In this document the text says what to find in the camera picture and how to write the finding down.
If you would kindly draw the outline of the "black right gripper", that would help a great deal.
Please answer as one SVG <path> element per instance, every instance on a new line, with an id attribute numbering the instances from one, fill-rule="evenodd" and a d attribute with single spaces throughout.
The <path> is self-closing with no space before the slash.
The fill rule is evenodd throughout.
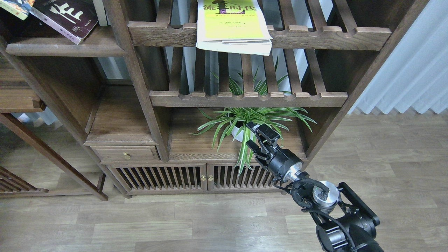
<path id="1" fill-rule="evenodd" d="M 245 145 L 253 152 L 256 161 L 283 182 L 298 180 L 303 161 L 289 149 L 283 149 L 278 145 L 279 133 L 267 124 L 248 122 L 246 127 L 253 132 L 260 144 L 258 146 L 253 140 L 245 142 Z"/>

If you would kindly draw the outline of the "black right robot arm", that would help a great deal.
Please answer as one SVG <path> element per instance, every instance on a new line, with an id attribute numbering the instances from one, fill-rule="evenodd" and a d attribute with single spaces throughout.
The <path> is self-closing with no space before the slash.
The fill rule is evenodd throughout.
<path id="1" fill-rule="evenodd" d="M 316 234 L 326 252 L 382 252 L 376 242 L 378 216 L 344 182 L 334 185 L 311 179 L 301 171 L 303 161 L 277 143 L 279 134 L 267 125 L 250 122 L 247 127 L 258 143 L 249 140 L 256 161 L 273 174 L 273 184 L 288 182 L 282 190 L 290 194 L 302 212 L 316 223 Z"/>

